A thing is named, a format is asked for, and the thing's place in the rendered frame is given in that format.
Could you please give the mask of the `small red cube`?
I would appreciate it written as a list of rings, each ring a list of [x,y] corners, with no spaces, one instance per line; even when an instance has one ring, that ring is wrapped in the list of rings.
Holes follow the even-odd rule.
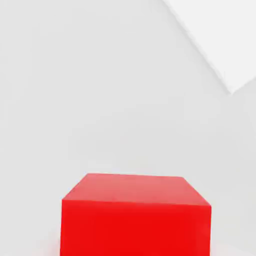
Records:
[[[88,173],[62,199],[60,256],[210,256],[211,218],[183,177]]]

